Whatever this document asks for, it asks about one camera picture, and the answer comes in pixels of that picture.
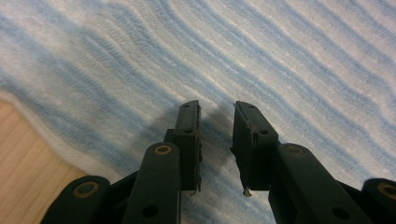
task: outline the wooden table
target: wooden table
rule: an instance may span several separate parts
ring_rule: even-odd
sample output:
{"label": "wooden table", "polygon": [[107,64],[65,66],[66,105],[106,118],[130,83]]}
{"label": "wooden table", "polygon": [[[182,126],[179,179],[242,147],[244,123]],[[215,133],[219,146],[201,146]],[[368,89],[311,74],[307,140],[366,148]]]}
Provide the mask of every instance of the wooden table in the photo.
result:
{"label": "wooden table", "polygon": [[62,189],[83,175],[0,101],[0,223],[39,223]]}

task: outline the black plastic bracket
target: black plastic bracket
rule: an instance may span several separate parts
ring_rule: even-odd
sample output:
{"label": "black plastic bracket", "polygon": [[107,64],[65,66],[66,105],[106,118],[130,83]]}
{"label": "black plastic bracket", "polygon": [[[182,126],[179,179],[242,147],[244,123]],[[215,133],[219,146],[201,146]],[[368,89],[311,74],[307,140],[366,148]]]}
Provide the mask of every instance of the black plastic bracket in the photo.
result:
{"label": "black plastic bracket", "polygon": [[180,222],[180,157],[172,143],[149,147],[123,216],[126,223]]}
{"label": "black plastic bracket", "polygon": [[396,182],[370,179],[359,191],[336,181],[307,148],[281,145],[255,105],[236,102],[231,151],[244,194],[270,191],[276,223],[396,223]]}

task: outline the striped towel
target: striped towel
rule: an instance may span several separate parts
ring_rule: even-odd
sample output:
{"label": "striped towel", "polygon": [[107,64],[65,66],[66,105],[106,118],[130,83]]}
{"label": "striped towel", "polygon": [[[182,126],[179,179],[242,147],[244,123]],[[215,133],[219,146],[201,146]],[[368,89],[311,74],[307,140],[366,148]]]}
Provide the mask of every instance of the striped towel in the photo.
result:
{"label": "striped towel", "polygon": [[183,223],[271,223],[266,192],[242,195],[233,103],[352,187],[395,180],[396,2],[5,1],[0,97],[112,182],[199,100],[203,191],[182,194]]}

